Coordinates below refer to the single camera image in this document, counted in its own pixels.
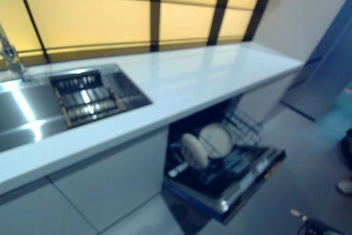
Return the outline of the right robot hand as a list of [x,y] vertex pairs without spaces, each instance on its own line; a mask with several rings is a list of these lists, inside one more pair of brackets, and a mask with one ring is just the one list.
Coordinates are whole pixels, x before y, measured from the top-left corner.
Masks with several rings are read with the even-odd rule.
[[336,228],[319,221],[314,218],[310,218],[303,214],[302,212],[291,209],[290,214],[297,217],[302,221],[302,225],[299,227],[297,234],[311,234],[311,235],[325,235],[325,234],[337,234],[343,235],[343,232],[337,230]]

